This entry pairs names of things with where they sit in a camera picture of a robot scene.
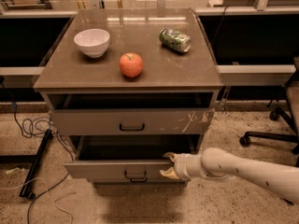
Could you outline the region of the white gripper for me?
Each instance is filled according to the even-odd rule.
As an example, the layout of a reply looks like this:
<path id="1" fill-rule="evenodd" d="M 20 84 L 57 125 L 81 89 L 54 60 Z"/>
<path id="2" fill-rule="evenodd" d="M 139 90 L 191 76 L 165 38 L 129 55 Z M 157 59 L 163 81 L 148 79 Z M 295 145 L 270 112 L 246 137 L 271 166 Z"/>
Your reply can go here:
<path id="1" fill-rule="evenodd" d="M 200 155 L 166 152 L 164 158 L 167 158 L 174 163 L 173 167 L 160 171 L 160 174 L 166 178 L 190 180 L 194 177 L 206 176 L 206 171 L 202 166 Z"/>

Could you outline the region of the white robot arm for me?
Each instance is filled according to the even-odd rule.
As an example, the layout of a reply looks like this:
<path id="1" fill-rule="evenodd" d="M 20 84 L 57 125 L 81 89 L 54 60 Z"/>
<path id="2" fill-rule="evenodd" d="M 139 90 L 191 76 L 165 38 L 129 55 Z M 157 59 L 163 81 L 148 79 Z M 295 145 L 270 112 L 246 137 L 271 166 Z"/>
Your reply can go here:
<path id="1" fill-rule="evenodd" d="M 172 162 L 164 177 L 191 180 L 229 180 L 238 176 L 292 203 L 299 203 L 299 169 L 297 167 L 237 157 L 222 149 L 210 147 L 201 154 L 164 154 Z"/>

